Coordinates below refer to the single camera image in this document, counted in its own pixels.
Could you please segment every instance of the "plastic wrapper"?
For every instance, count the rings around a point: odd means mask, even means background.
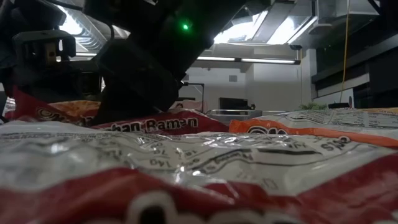
[[[94,101],[69,101],[47,104],[17,89],[14,91],[16,109],[6,118],[19,121],[60,121],[78,126],[92,127],[100,107]],[[228,127],[195,110],[170,110],[144,118],[102,124],[92,127],[107,131],[142,132],[156,134],[195,134],[204,131],[227,132]]]
[[[393,149],[349,138],[0,126],[0,223],[396,223]]]
[[[347,137],[352,141],[398,147],[397,109],[296,111],[232,121],[231,133]]]

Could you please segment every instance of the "orange packaging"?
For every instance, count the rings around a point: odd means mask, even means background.
[[[232,133],[293,134],[398,148],[398,109],[296,111],[232,121]]]

